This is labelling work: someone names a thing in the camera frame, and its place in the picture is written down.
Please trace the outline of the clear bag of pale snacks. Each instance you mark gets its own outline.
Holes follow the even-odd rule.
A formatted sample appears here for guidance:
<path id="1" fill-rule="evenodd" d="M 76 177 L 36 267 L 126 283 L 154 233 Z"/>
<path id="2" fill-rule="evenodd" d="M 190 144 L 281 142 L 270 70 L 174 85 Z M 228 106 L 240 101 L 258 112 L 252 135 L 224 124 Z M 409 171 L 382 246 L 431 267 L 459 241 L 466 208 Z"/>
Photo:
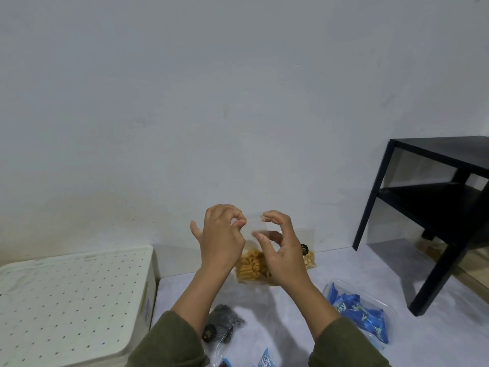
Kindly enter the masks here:
<path id="1" fill-rule="evenodd" d="M 316 267 L 315 261 L 315 230 L 300 229 L 297 232 L 297 237 L 301 243 L 302 255 L 305 267 L 307 270 Z"/>

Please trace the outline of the white perforated storage box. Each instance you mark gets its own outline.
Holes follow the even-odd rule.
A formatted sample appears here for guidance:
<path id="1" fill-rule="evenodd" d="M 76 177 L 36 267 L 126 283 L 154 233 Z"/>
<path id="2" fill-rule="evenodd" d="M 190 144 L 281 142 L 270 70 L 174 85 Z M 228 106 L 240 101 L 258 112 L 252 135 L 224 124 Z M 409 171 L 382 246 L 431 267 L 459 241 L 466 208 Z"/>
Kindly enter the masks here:
<path id="1" fill-rule="evenodd" d="M 0 367 L 124 367 L 150 330 L 154 248 L 0 268 Z"/>

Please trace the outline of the person's right hand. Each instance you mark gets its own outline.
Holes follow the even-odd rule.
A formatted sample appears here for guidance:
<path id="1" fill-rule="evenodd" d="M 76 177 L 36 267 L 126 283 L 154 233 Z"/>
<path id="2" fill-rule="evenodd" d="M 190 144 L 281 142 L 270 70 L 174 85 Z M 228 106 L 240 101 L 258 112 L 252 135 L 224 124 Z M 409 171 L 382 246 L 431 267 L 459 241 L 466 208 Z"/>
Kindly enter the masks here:
<path id="1" fill-rule="evenodd" d="M 309 286 L 311 280 L 303 261 L 301 243 L 290 216 L 276 210 L 268 212 L 268 217 L 272 217 L 273 223 L 280 226 L 283 233 L 282 247 L 277 252 L 277 258 L 267 261 L 272 276 L 287 292 Z"/>

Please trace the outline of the person's left forearm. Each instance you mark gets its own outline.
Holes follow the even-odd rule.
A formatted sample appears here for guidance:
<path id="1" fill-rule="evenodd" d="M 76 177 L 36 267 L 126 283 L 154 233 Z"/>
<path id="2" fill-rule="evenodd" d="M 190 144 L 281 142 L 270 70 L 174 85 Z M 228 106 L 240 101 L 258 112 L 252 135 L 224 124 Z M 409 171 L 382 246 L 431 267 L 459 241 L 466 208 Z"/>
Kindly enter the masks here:
<path id="1" fill-rule="evenodd" d="M 210 264 L 194 275 L 171 310 L 164 312 L 125 367 L 206 367 L 201 336 L 211 305 L 231 272 L 230 267 Z"/>

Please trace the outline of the clear plastic container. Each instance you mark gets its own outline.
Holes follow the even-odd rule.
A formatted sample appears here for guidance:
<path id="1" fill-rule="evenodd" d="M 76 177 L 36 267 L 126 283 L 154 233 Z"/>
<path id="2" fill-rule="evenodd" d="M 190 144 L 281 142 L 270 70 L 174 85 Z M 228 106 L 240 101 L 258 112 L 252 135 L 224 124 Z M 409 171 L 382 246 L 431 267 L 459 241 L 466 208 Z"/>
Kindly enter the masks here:
<path id="1" fill-rule="evenodd" d="M 323 289 L 322 294 L 323 294 L 323 296 L 325 298 L 326 298 L 326 290 L 328 289 L 328 285 L 331 282 L 335 282 L 336 283 L 336 286 L 339 287 L 341 290 L 346 290 L 348 292 L 353 292 L 353 293 L 360 294 L 361 297 L 362 297 L 362 300 L 364 300 L 369 306 L 371 306 L 371 307 L 378 306 L 378 307 L 380 307 L 380 308 L 382 308 L 382 309 L 385 310 L 385 312 L 387 314 L 387 317 L 388 317 L 388 332 L 389 332 L 390 342 L 389 342 L 388 345 L 384 346 L 381 350 L 377 349 L 372 344 L 375 349 L 377 349 L 379 352 L 383 353 L 385 351 L 385 349 L 389 345 L 392 345 L 393 342 L 397 339 L 397 336 L 396 336 L 396 327 L 397 327 L 397 322 L 398 322 L 398 315 L 395 312 L 395 310 L 393 309 L 393 307 L 391 307 L 387 303 L 381 301 L 380 299 L 378 299 L 378 298 L 370 295 L 369 293 L 365 292 L 364 290 L 361 290 L 358 287 L 355 287 L 352 284 L 347 283 L 347 282 L 342 281 L 342 280 L 339 280 L 337 278 L 335 278 L 335 279 L 331 280 L 330 282 L 328 282 L 327 285 L 325 286 L 325 288 Z"/>

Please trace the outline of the pile of blue packets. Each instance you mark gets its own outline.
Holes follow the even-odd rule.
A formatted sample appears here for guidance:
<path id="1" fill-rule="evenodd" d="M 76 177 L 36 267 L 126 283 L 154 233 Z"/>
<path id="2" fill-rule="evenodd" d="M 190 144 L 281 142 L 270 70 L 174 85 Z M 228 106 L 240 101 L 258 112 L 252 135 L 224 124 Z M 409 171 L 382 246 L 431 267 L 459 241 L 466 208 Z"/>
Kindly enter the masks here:
<path id="1" fill-rule="evenodd" d="M 369 306 L 360 294 L 341 290 L 331 282 L 326 290 L 328 302 L 340 315 L 352 321 L 379 350 L 390 342 L 388 317 L 384 309 Z"/>

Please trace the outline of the person's right forearm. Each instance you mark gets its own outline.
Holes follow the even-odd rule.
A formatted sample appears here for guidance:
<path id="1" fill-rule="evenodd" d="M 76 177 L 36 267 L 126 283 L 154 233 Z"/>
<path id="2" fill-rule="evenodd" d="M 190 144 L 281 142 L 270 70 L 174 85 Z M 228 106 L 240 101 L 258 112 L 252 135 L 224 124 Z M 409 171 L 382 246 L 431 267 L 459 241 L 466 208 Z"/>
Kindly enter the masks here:
<path id="1" fill-rule="evenodd" d="M 350 320 L 340 315 L 308 276 L 280 281 L 294 301 L 315 345 L 309 367 L 392 367 Z"/>

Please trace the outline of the person's left hand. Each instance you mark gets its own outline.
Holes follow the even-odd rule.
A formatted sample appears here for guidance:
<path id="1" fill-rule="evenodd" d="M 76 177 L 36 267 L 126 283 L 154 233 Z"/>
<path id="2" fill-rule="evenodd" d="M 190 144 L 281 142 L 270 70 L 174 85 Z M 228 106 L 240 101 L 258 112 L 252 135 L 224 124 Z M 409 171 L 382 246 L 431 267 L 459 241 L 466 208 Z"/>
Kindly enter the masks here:
<path id="1" fill-rule="evenodd" d="M 203 270 L 229 275 L 245 245 L 241 229 L 246 223 L 242 211 L 231 204 L 217 204 L 206 210 L 203 242 L 199 243 Z"/>

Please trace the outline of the black side table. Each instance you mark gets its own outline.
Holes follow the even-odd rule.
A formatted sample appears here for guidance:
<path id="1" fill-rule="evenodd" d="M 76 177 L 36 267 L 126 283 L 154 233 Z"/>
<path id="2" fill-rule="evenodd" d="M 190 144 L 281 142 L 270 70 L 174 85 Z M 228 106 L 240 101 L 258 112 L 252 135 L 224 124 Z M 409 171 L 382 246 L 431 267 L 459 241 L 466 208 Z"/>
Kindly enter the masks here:
<path id="1" fill-rule="evenodd" d="M 395 149 L 456 169 L 449 182 L 381 187 Z M 415 222 L 422 238 L 446 249 L 408 309 L 422 316 L 469 250 L 489 247 L 489 136 L 391 139 L 382 157 L 352 247 L 358 250 L 377 199 Z"/>

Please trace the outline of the clear bag of dark snacks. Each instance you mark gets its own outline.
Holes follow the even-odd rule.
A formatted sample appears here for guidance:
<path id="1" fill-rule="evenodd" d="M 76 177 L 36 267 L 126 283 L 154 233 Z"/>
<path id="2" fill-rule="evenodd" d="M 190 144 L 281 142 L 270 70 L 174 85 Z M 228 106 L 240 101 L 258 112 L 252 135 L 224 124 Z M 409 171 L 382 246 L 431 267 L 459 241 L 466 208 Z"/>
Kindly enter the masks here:
<path id="1" fill-rule="evenodd" d="M 201 340 L 207 356 L 217 360 L 224 356 L 235 334 L 247 326 L 246 320 L 226 304 L 218 304 L 209 313 Z"/>

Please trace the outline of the clear bag of yellow stick snacks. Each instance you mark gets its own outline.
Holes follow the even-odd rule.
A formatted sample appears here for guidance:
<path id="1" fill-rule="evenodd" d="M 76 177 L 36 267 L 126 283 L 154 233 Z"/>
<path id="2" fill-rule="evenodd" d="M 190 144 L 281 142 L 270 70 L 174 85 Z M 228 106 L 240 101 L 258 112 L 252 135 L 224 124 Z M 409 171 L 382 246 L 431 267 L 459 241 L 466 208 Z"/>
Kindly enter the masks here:
<path id="1" fill-rule="evenodd" d="M 256 284 L 278 286 L 277 280 L 272 276 L 262 247 L 255 237 L 262 234 L 271 242 L 272 248 L 279 252 L 282 247 L 283 233 L 281 230 L 272 230 L 268 224 L 273 223 L 269 212 L 252 213 L 247 217 L 246 225 L 241 229 L 245 240 L 240 259 L 236 262 L 234 274 L 236 281 L 242 284 Z"/>

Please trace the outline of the blue and white snack packet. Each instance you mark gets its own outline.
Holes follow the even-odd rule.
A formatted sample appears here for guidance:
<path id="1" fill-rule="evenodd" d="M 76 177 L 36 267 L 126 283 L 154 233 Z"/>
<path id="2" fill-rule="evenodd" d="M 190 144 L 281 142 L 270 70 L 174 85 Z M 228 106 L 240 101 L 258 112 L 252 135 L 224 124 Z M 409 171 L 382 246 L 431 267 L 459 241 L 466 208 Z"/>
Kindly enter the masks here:
<path id="1" fill-rule="evenodd" d="M 263 352 L 257 367 L 277 367 L 270 356 L 268 348 Z"/>

